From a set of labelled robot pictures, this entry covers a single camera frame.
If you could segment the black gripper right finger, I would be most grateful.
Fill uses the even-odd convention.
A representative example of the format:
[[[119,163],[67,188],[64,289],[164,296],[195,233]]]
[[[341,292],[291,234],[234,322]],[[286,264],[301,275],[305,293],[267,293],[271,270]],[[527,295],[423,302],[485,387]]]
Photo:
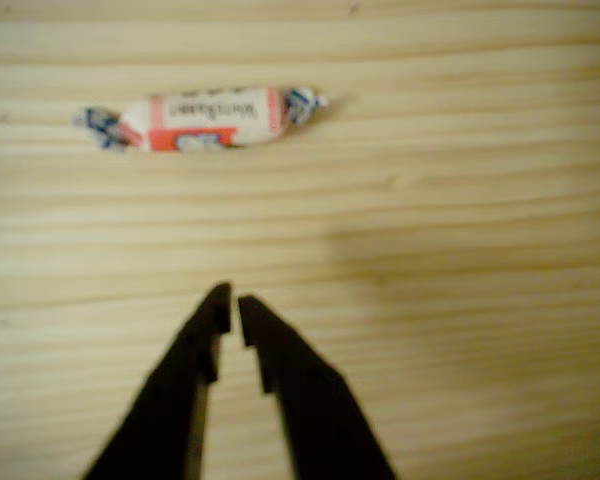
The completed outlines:
[[[394,479],[344,377],[254,295],[238,299],[245,345],[275,397],[296,479]]]

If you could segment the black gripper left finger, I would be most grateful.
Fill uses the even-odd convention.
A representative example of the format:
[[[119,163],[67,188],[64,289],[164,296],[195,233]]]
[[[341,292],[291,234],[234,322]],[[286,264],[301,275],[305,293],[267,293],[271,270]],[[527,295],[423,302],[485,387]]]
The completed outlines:
[[[230,331],[231,285],[211,288],[146,378],[85,479],[199,479],[209,388]]]

